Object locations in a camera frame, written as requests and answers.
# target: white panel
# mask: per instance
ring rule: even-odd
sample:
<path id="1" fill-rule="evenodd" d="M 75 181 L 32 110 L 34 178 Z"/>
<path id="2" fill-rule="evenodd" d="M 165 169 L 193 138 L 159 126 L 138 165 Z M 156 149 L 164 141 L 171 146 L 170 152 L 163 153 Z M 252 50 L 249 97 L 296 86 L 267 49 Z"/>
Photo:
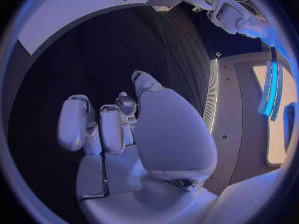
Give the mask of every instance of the white panel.
<path id="1" fill-rule="evenodd" d="M 19 41 L 32 55 L 51 35 L 67 24 L 92 12 L 108 7 L 148 0 L 46 0 L 27 21 Z"/>
<path id="2" fill-rule="evenodd" d="M 256 66 L 253 68 L 260 83 L 261 90 L 264 89 L 266 79 L 266 66 Z M 291 102 L 297 101 L 296 84 L 290 73 L 283 67 L 283 92 L 281 105 L 276 121 L 269 119 L 269 147 L 267 162 L 270 165 L 277 165 L 284 162 L 286 158 L 284 140 L 284 108 Z"/>

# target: blue light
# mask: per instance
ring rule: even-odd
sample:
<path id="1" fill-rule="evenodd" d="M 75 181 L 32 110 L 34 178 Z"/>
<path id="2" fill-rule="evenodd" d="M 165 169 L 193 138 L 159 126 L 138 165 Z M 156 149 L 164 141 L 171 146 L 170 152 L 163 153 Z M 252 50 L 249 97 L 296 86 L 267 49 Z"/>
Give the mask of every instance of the blue light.
<path id="1" fill-rule="evenodd" d="M 265 112 L 264 112 L 265 117 L 269 117 L 272 112 L 275 95 L 276 95 L 276 88 L 277 88 L 277 76 L 278 76 L 278 66 L 277 66 L 276 62 L 273 62 L 272 63 L 271 88 L 270 88 L 268 102 L 267 102 Z"/>

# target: beige panel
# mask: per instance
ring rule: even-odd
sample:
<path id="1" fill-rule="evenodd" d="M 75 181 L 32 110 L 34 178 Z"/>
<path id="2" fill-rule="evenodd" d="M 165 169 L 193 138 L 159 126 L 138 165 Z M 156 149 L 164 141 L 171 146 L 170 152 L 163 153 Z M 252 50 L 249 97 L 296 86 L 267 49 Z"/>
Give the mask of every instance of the beige panel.
<path id="1" fill-rule="evenodd" d="M 261 90 L 264 88 L 266 79 L 266 66 L 253 68 L 260 83 Z M 267 162 L 269 165 L 279 165 L 284 162 L 286 152 L 284 147 L 284 108 L 291 102 L 297 101 L 296 84 L 290 73 L 283 67 L 283 92 L 281 105 L 276 121 L 269 119 L 269 146 Z"/>

